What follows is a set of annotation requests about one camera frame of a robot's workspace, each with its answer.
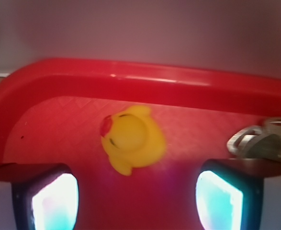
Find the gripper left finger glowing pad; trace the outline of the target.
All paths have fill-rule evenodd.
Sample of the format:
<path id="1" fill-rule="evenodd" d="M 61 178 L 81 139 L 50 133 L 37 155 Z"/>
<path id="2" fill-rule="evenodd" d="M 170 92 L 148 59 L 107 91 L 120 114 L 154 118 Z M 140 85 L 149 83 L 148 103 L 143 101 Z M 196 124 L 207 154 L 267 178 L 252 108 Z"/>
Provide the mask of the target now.
<path id="1" fill-rule="evenodd" d="M 62 163 L 0 163 L 0 230 L 72 230 L 78 181 Z"/>

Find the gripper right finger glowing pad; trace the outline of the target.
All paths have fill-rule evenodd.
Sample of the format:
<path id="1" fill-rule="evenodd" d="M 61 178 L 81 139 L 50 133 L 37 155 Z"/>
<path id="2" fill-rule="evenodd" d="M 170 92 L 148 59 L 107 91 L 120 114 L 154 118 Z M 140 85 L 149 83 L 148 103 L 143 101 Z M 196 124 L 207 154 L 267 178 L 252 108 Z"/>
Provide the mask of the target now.
<path id="1" fill-rule="evenodd" d="M 195 198 L 206 230 L 281 230 L 281 162 L 207 160 Z"/>

